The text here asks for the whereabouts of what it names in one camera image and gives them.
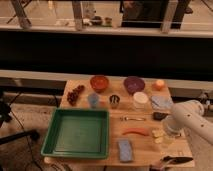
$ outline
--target blue sponge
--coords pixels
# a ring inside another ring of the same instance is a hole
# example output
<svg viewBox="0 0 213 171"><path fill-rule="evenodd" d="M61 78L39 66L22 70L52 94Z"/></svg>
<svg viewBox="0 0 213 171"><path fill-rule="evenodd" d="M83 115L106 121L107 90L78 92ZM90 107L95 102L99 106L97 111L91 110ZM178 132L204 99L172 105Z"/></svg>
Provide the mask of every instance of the blue sponge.
<svg viewBox="0 0 213 171"><path fill-rule="evenodd" d="M133 153L131 142L128 139L120 139L118 140L119 147L119 159L121 162L132 162L133 161Z"/></svg>

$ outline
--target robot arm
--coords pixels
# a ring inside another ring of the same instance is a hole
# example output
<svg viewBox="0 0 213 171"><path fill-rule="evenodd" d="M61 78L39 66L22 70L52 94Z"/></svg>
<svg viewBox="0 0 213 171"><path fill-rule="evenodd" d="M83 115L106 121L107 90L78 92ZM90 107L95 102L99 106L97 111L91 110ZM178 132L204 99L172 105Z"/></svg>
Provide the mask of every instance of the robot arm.
<svg viewBox="0 0 213 171"><path fill-rule="evenodd" d="M183 127L188 127L213 145L213 123L202 117L203 105L196 100L176 103L171 115L163 120L163 128L168 135L177 135Z"/></svg>

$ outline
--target knife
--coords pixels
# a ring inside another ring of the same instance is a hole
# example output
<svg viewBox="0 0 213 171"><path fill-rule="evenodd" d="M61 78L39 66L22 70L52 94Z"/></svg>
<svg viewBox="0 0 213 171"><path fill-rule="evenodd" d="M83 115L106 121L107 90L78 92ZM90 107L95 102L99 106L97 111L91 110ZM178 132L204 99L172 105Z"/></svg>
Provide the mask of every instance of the knife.
<svg viewBox="0 0 213 171"><path fill-rule="evenodd" d="M169 164L182 164L187 163L193 160L192 157L171 157L166 156L162 159L164 162L170 161Z"/></svg>
<svg viewBox="0 0 213 171"><path fill-rule="evenodd" d="M192 161L192 157L171 157L166 156L157 163L150 166L149 171L165 171L169 164L182 164Z"/></svg>

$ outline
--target orange carrot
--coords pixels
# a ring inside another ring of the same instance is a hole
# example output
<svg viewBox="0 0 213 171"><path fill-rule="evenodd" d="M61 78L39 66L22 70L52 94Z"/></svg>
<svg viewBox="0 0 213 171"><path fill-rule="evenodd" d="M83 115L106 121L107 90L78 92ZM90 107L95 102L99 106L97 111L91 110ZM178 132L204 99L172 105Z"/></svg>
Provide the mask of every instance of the orange carrot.
<svg viewBox="0 0 213 171"><path fill-rule="evenodd" d="M126 135L126 134L140 134L140 135L148 136L149 130L146 128L127 128L123 132L123 135Z"/></svg>

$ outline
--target green tray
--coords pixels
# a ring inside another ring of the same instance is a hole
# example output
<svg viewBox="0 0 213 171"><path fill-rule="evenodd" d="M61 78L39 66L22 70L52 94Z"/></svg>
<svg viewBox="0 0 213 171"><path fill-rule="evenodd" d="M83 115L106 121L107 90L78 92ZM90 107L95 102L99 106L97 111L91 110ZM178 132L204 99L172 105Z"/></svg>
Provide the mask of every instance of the green tray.
<svg viewBox="0 0 213 171"><path fill-rule="evenodd" d="M56 109L41 154L50 157L105 159L109 113L96 109Z"/></svg>

